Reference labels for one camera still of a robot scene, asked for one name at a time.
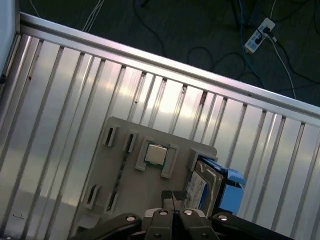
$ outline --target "blue cable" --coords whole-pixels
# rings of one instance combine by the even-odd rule
[[[240,7],[240,15],[241,15],[241,19],[240,19],[240,43],[241,43],[241,49],[242,49],[242,54],[244,56],[244,59],[246,60],[246,63],[248,64],[249,68],[251,69],[251,71],[260,79],[262,86],[264,87],[264,89],[266,89],[266,85],[264,83],[264,81],[262,81],[262,79],[259,77],[259,75],[256,73],[256,71],[254,70],[254,68],[252,67],[246,53],[244,50],[244,38],[243,38],[243,34],[244,34],[244,10],[242,8],[242,3],[241,0],[239,1],[239,7]]]

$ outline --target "screw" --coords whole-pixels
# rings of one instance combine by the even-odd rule
[[[192,211],[191,210],[185,210],[183,213],[186,214],[186,215],[191,215]]]
[[[220,215],[220,216],[218,216],[218,219],[220,219],[221,221],[227,221],[228,217],[225,215]]]
[[[204,239],[207,239],[209,237],[209,235],[207,233],[202,233],[201,237],[203,237]]]
[[[159,213],[160,213],[160,215],[163,215],[163,216],[168,214],[168,212],[165,210],[161,210]]]
[[[129,222],[132,222],[134,221],[136,218],[134,216],[127,216],[126,217],[126,220],[129,221]]]

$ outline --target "cable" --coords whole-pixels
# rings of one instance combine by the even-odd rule
[[[167,57],[167,54],[166,54],[166,50],[165,50],[165,46],[164,46],[164,43],[162,42],[161,38],[159,37],[159,35],[153,31],[150,27],[148,27],[144,21],[142,20],[142,18],[140,17],[140,15],[138,14],[137,12],[137,8],[136,8],[136,0],[132,0],[132,7],[133,7],[133,11],[134,11],[134,14],[135,16],[138,18],[139,22],[146,28],[148,29],[151,33],[154,34],[154,36],[156,37],[156,39],[159,41],[160,45],[161,45],[161,49],[162,49],[162,54],[164,57]]]
[[[90,30],[91,30],[91,28],[92,28],[92,26],[93,26],[93,24],[94,24],[94,22],[95,22],[95,20],[96,20],[96,18],[97,18],[97,16],[98,16],[98,14],[99,14],[99,12],[100,12],[100,10],[101,10],[104,2],[105,2],[105,0],[102,0],[102,2],[100,3],[100,5],[99,5],[99,7],[98,7],[98,9],[97,9],[97,11],[96,11],[95,16],[94,16],[94,18],[92,19],[91,24],[90,24],[89,28],[88,28],[87,31],[86,31],[87,33],[90,32]]]
[[[243,63],[243,68],[242,68],[242,71],[241,71],[241,72],[244,72],[244,71],[246,70],[246,61],[245,61],[244,57],[241,56],[241,54],[238,53],[238,52],[236,52],[236,51],[229,52],[229,53],[223,55],[221,58],[219,58],[219,60],[216,61],[216,62],[213,64],[211,70],[213,71],[213,70],[216,68],[216,66],[217,66],[223,59],[225,59],[226,57],[228,57],[228,56],[230,56],[230,55],[236,55],[236,56],[238,56],[239,58],[241,58],[242,63]]]
[[[96,3],[94,9],[90,13],[88,19],[86,20],[86,22],[85,22],[85,24],[84,24],[84,26],[82,28],[83,32],[87,32],[88,33],[91,30],[91,27],[93,26],[93,24],[94,24],[94,22],[95,22],[95,20],[96,20],[96,18],[98,16],[98,14],[99,14],[99,12],[101,10],[101,7],[104,4],[104,2],[105,2],[105,0],[99,0]]]
[[[259,80],[259,83],[261,83],[260,77],[257,76],[257,75],[255,75],[255,74],[254,74],[253,72],[251,72],[251,71],[245,71],[245,72],[241,73],[240,75],[238,75],[238,76],[235,78],[235,80],[240,81],[240,79],[241,79],[243,76],[245,76],[245,75],[252,75],[252,76],[256,77],[256,78]]]
[[[208,68],[208,71],[211,71],[213,68],[214,68],[214,65],[215,65],[215,60],[214,60],[214,56],[212,55],[212,53],[209,51],[208,48],[204,47],[204,46],[194,46],[192,48],[190,48],[190,50],[188,51],[188,54],[187,54],[187,58],[186,58],[186,63],[190,65],[190,56],[191,56],[191,53],[196,50],[196,49],[202,49],[204,50],[209,58],[210,58],[210,61],[211,61],[211,66]]]
[[[41,18],[41,17],[40,17],[40,14],[39,14],[38,11],[37,11],[36,6],[34,5],[34,3],[33,3],[32,1],[33,1],[33,0],[29,0],[31,6],[32,6],[32,8],[33,8],[33,10],[35,11],[36,15],[37,15],[39,18]]]
[[[272,19],[272,14],[274,13],[274,8],[275,8],[275,5],[276,5],[276,2],[277,2],[277,0],[273,1],[273,5],[272,5],[272,8],[271,8],[271,13],[270,13],[270,19]]]
[[[278,93],[278,92],[283,92],[283,91],[292,91],[293,89],[294,90],[297,90],[297,89],[304,89],[304,88],[309,88],[309,87],[312,87],[312,86],[315,86],[317,84],[308,84],[308,85],[304,85],[304,86],[296,86],[295,88],[283,88],[283,89],[279,89],[279,90],[276,90],[275,92]]]
[[[316,82],[316,81],[310,79],[309,77],[307,77],[307,76],[305,76],[305,75],[302,75],[301,73],[295,71],[295,70],[293,69],[292,65],[291,65],[289,55],[288,55],[286,49],[284,48],[284,46],[283,46],[278,40],[276,41],[276,43],[277,43],[277,45],[282,49],[282,51],[284,52],[285,58],[286,58],[286,60],[287,60],[287,62],[288,62],[288,66],[289,66],[291,72],[293,72],[295,75],[297,75],[297,76],[299,76],[299,77],[301,77],[301,78],[309,81],[310,83],[320,84],[320,82]]]
[[[317,13],[317,0],[314,0],[314,7],[313,7],[313,25],[315,32],[320,36],[320,29],[317,26],[317,19],[316,19],[316,13]]]
[[[288,20],[289,18],[291,18],[295,13],[297,13],[299,10],[302,9],[302,7],[304,5],[306,5],[308,2],[310,2],[311,0],[306,0],[306,1],[303,1],[303,2],[295,2],[295,1],[290,1],[292,3],[295,3],[295,4],[299,4],[299,7],[297,7],[295,10],[293,10],[292,12],[290,12],[287,16],[284,16],[280,19],[273,19],[271,18],[270,20],[275,22],[275,23],[280,23],[280,22],[283,22],[285,20]]]
[[[247,55],[246,55],[245,50],[244,50],[244,38],[243,38],[243,34],[244,34],[244,11],[243,11],[243,7],[242,7],[242,2],[241,2],[241,0],[238,0],[238,2],[239,2],[240,15],[241,15],[241,20],[240,20],[240,43],[241,43],[242,54],[243,54],[243,56],[244,56],[244,59],[246,60],[247,65],[248,65],[249,68],[251,69],[251,71],[252,71],[255,75],[259,76],[259,75],[256,73],[256,71],[253,69],[253,67],[251,66],[250,61],[249,61],[249,59],[247,58]],[[260,81],[261,81],[262,86],[264,87],[264,89],[266,89],[266,85],[265,85],[264,81],[262,81],[261,78],[259,78],[259,79],[260,79]]]
[[[274,48],[274,51],[275,51],[275,54],[277,55],[277,57],[279,58],[280,62],[282,63],[285,71],[286,71],[286,74],[288,75],[288,78],[289,78],[289,81],[290,81],[290,84],[291,84],[291,88],[292,88],[292,93],[293,93],[293,96],[294,96],[294,99],[297,99],[297,95],[296,95],[296,91],[295,91],[295,87],[294,87],[294,83],[292,82],[292,79],[291,79],[291,75],[284,63],[284,61],[282,60],[278,50],[277,50],[277,47],[276,47],[276,44],[275,42],[271,39],[271,37],[269,35],[267,35],[267,38],[270,40],[270,42],[272,43],[272,46]]]

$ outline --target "power strip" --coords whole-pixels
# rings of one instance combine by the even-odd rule
[[[270,31],[276,26],[276,24],[271,21],[269,18],[265,18],[263,22],[260,24],[258,29],[261,33],[264,33],[263,30],[267,27],[270,29]],[[249,40],[245,43],[244,48],[249,54],[253,54],[259,46],[263,43],[265,40],[265,36],[262,36],[262,39],[259,44],[257,44],[255,41],[256,39],[259,39],[261,37],[261,34],[258,30],[255,30],[255,32],[252,34],[252,36],[249,38]]]

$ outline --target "metal panel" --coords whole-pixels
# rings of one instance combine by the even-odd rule
[[[144,113],[141,117],[140,124],[142,126],[152,126],[153,124],[153,115],[159,108],[159,98],[163,93],[165,87],[165,81],[162,77],[156,76],[152,84],[152,90],[150,96],[147,100],[146,106],[144,107]]]
[[[213,146],[219,149],[217,153],[218,162],[226,165],[232,142],[236,136],[236,131],[240,127],[241,115],[245,111],[243,103],[228,99],[221,123],[218,127],[216,140],[213,140]]]
[[[85,54],[84,56],[80,56],[79,62],[80,66],[77,70],[75,79],[73,81],[72,89],[69,94],[69,98],[66,100],[65,104],[65,110],[63,111],[63,116],[61,118],[60,127],[57,130],[56,138],[54,142],[52,143],[52,150],[48,156],[48,167],[44,176],[44,179],[42,181],[41,190],[39,194],[39,198],[37,199],[34,209],[33,209],[33,215],[30,219],[29,226],[27,227],[27,237],[28,239],[33,239],[38,232],[38,227],[40,226],[40,222],[44,219],[44,222],[48,222],[48,219],[43,218],[44,217],[44,211],[47,204],[50,205],[51,201],[48,199],[48,197],[51,194],[53,182],[55,178],[55,174],[57,173],[58,164],[60,162],[64,146],[67,141],[67,137],[69,135],[70,127],[73,122],[76,109],[78,107],[80,98],[82,96],[82,93],[90,92],[93,81],[91,80],[92,77],[88,77],[91,69],[93,70],[93,74],[96,74],[97,67],[99,64],[99,59],[95,61],[95,65],[92,66],[94,57]]]
[[[208,122],[211,120],[210,115],[213,110],[213,104],[216,96],[212,93],[207,93],[205,101],[203,103],[202,112],[199,118],[199,122],[196,126],[196,131],[193,140],[198,143],[202,143],[205,137],[206,130],[208,129]]]
[[[70,161],[70,155],[72,153],[73,145],[76,139],[76,136],[79,131],[79,126],[82,121],[89,96],[92,92],[92,88],[98,74],[98,68],[101,65],[101,59],[96,57],[92,62],[92,66],[90,68],[90,72],[87,76],[87,80],[85,82],[84,89],[81,91],[80,99],[76,103],[76,110],[74,116],[72,117],[72,123],[69,129],[67,130],[67,139],[64,142],[64,145],[61,149],[61,152],[58,153],[58,166],[57,169],[54,169],[54,177],[53,179],[49,179],[50,187],[47,188],[48,196],[47,200],[44,202],[44,211],[40,214],[41,223],[39,227],[36,229],[36,238],[44,239],[46,232],[48,230],[48,226],[52,219],[52,215],[54,212],[55,204],[59,203],[59,195],[60,189],[63,184],[64,176],[67,171],[67,166]]]
[[[260,209],[263,200],[260,192],[266,187],[263,181],[278,132],[282,131],[281,123],[282,116],[280,115],[268,114],[265,118],[238,214],[248,221],[255,221],[255,210]]]
[[[15,128],[10,138],[7,151],[1,153],[4,159],[0,172],[0,222],[4,228],[9,212],[5,214],[4,209],[8,209],[12,204],[14,194],[20,183],[19,174],[24,170],[26,157],[34,138],[35,130],[39,124],[39,118],[43,111],[43,104],[48,96],[48,85],[50,85],[51,72],[54,65],[57,65],[57,54],[59,46],[44,42],[41,52],[36,62],[34,73],[21,106]]]
[[[101,103],[108,106],[118,81],[121,66],[106,62],[103,74],[95,82],[94,90],[90,95],[84,119],[79,126],[77,145],[73,147],[70,161],[74,161],[69,170],[67,182],[61,191],[61,203],[56,209],[55,221],[51,221],[44,239],[67,239],[69,229],[76,213],[76,207],[85,184],[87,173],[91,165],[97,141],[105,121],[108,107],[101,108]]]
[[[108,117],[117,117],[120,119],[128,119],[130,109],[134,102],[138,84],[141,80],[141,71],[126,67],[123,77],[119,79],[119,88],[114,91],[114,99],[108,110]],[[114,86],[108,86],[109,90],[113,90]]]
[[[151,91],[153,89],[153,83],[155,76],[150,73],[147,73],[143,78],[143,82],[141,84],[141,92],[139,96],[137,96],[135,100],[135,107],[132,113],[131,122],[135,124],[140,124],[142,117],[145,112],[145,106],[147,105],[148,98],[150,97]]]
[[[304,239],[318,239],[315,238],[315,227],[318,227],[320,209],[320,154],[317,149],[315,162],[311,161],[310,168],[308,170],[308,176],[310,179],[306,180],[305,187],[307,188],[305,196],[301,196],[300,203],[302,209],[298,212],[294,219],[294,224],[291,231],[291,237],[297,240]]]
[[[182,107],[177,118],[173,135],[190,139],[197,113],[200,109],[200,100],[203,91],[188,87],[184,96]]]
[[[278,203],[280,216],[275,223],[275,230],[283,235],[290,236],[297,212],[301,211],[301,209],[299,209],[299,202],[304,198],[304,195],[302,194],[303,188],[308,176],[309,166],[313,159],[314,151],[318,148],[318,137],[319,128],[310,125],[304,127],[288,187],[282,189],[282,191],[285,191],[283,205]]]
[[[104,137],[100,132],[116,116],[217,147],[219,162],[247,179],[240,217],[296,239],[318,237],[318,107],[39,18],[21,18],[21,60],[12,62],[12,85],[0,106],[0,220],[7,233],[16,225],[22,238],[67,239]],[[70,75],[61,76],[68,79],[63,82],[52,74],[60,72],[64,51],[80,56],[72,83]],[[70,74],[75,62],[66,65]],[[63,82],[63,91],[56,81]],[[49,131],[40,134],[45,126]],[[20,206],[22,198],[26,204]],[[12,221],[17,206],[30,209],[26,219],[17,219],[21,225]]]
[[[213,138],[217,136],[221,119],[226,107],[227,99],[222,96],[216,96],[213,99],[210,113],[208,114],[208,121],[206,121],[205,131],[202,136],[201,142],[206,145],[213,144]]]
[[[230,168],[244,174],[258,133],[262,109],[247,106],[239,136],[232,157]]]
[[[184,94],[182,88],[183,85],[181,83],[172,80],[166,81],[152,128],[165,133],[169,132],[177,114],[177,104],[179,104],[179,100]]]
[[[36,194],[42,172],[46,169],[47,155],[58,127],[79,55],[78,51],[64,49],[60,57],[28,156],[25,157],[25,168],[5,229],[7,235],[21,237],[31,210],[33,196]]]
[[[266,187],[265,190],[260,192],[263,200],[260,209],[256,208],[255,210],[255,214],[257,214],[256,223],[269,229],[275,217],[300,125],[301,123],[298,121],[286,119],[279,142],[276,142],[273,146],[272,151],[273,153],[276,151],[276,153],[271,154],[263,180],[263,185]]]

